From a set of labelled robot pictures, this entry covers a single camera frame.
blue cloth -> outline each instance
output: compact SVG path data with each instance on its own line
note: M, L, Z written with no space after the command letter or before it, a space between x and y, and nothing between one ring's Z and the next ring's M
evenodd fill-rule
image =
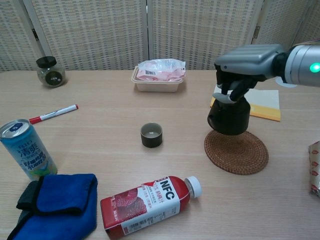
M12 231L14 236L8 239L85 238L97 226L97 185L94 174L46 175L40 178L31 207L22 209L30 212L25 214L20 226L18 223L19 228Z

green indicator light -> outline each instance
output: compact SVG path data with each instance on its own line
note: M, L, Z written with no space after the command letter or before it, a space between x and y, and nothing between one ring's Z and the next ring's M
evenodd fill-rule
M318 73L320 72L320 62L315 62L310 66L310 71L312 73Z

wrapped package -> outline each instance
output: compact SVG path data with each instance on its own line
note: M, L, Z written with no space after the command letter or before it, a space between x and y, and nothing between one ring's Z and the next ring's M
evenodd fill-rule
M320 141L309 146L310 188L320 197Z
M176 59L154 59L138 64L137 78L142 81L176 82L186 75L186 62Z

plastic food container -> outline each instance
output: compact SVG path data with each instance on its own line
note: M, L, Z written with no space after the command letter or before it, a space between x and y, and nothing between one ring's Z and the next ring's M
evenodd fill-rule
M133 70L131 81L136 84L139 91L142 92L169 92L174 93L178 90L179 84L181 84L184 79L178 81L143 81L137 78L138 66Z

small dark cup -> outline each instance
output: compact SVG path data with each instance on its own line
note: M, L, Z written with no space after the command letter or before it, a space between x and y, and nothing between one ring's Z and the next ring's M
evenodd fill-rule
M140 133L142 144L147 148L155 148L162 143L162 127L157 123L143 125Z

